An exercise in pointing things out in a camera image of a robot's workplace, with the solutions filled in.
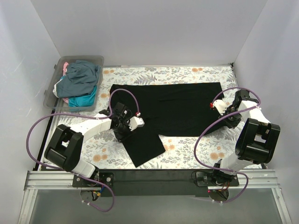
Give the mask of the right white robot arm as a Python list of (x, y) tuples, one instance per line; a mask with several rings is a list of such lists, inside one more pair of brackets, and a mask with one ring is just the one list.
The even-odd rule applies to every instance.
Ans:
[(249, 96), (248, 90), (238, 90), (232, 105), (227, 106), (223, 100), (214, 100), (210, 107), (216, 109), (220, 118), (233, 112), (224, 119), (228, 128), (235, 128), (244, 121), (244, 127), (235, 145), (235, 152), (214, 164), (211, 181), (216, 185), (231, 182), (236, 172), (243, 168), (261, 163), (269, 163), (280, 134), (280, 127), (268, 121), (258, 106), (258, 100)]

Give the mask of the black t-shirt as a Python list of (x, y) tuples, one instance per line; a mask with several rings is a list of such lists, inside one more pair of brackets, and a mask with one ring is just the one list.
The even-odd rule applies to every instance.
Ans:
[(122, 103), (132, 113), (140, 111), (144, 126), (124, 140), (135, 167), (165, 152), (160, 136), (197, 137), (219, 113), (210, 108), (215, 96), (222, 99), (221, 84), (118, 85), (113, 84), (111, 106)]

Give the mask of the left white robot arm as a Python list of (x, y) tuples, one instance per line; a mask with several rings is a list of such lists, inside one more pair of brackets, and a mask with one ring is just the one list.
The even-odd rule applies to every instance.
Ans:
[(45, 150), (44, 157), (59, 168), (83, 176), (83, 181), (90, 187), (100, 181), (100, 170), (81, 158), (83, 144), (100, 132), (113, 130), (119, 142), (129, 137), (133, 131), (143, 126), (143, 120), (133, 116), (122, 103), (109, 110), (102, 110), (92, 119), (81, 123), (56, 127)]

